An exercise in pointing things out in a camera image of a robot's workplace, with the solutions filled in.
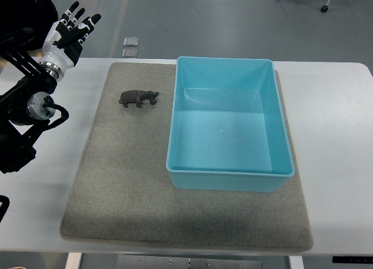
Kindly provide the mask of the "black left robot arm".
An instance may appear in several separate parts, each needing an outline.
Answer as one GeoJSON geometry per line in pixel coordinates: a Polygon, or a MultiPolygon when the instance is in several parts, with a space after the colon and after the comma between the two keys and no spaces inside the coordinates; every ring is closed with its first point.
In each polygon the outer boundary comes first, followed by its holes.
{"type": "Polygon", "coordinates": [[[36,157],[33,145],[44,131],[69,118],[68,111],[51,95],[57,87],[59,69],[37,63],[24,49],[34,39],[26,27],[1,37],[1,57],[23,73],[15,86],[1,95],[1,172],[17,172],[36,157]]]}

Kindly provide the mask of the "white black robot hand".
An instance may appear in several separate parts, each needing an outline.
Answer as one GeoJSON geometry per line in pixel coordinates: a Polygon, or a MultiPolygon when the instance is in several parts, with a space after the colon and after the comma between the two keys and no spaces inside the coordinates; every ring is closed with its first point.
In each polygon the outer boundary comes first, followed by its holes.
{"type": "Polygon", "coordinates": [[[63,77],[68,69],[76,66],[83,44],[101,19],[101,15],[97,13],[80,22],[84,12],[85,8],[80,8],[78,1],[74,2],[59,20],[52,24],[45,38],[43,56],[39,64],[56,72],[59,78],[63,77]]]}

